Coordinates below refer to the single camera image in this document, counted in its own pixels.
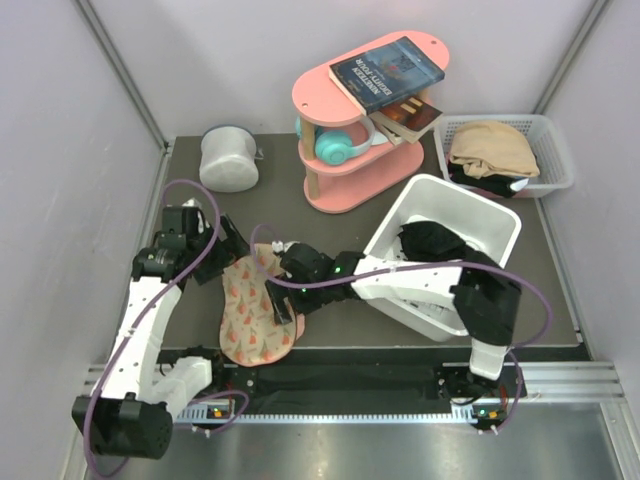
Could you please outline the floral mesh laundry bag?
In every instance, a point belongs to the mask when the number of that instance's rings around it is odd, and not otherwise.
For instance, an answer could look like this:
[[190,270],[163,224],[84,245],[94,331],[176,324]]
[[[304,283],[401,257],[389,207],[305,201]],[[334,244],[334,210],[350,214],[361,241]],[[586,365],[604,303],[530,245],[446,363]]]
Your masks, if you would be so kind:
[[279,258],[267,244],[256,246],[257,259],[245,256],[222,275],[225,306],[219,331],[222,352],[244,367],[272,364],[289,354],[305,329],[299,315],[286,325],[276,323],[266,275],[282,273]]

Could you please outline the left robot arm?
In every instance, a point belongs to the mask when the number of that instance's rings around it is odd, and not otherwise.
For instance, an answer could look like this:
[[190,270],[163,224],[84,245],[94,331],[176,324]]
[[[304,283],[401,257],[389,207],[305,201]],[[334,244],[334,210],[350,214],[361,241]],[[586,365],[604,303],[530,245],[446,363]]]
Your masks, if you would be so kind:
[[127,306],[105,370],[72,407],[89,453],[159,459],[196,395],[224,390],[225,370],[206,357],[188,354],[160,380],[156,362],[187,283],[208,283],[248,252],[227,215],[210,222],[194,200],[163,208],[160,230],[132,261]]

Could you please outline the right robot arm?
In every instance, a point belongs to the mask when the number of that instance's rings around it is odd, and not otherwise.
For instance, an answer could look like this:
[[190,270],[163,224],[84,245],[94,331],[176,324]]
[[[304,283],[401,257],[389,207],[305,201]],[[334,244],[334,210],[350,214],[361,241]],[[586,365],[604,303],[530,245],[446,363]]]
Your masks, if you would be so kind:
[[469,369],[449,386],[449,395],[474,400],[502,385],[522,283],[484,253],[462,245],[445,255],[406,251],[387,259],[351,251],[330,257],[300,242],[271,248],[282,271],[266,287],[280,322],[346,300],[379,308],[397,303],[395,319],[427,335],[423,310],[433,305],[460,321],[471,339]]

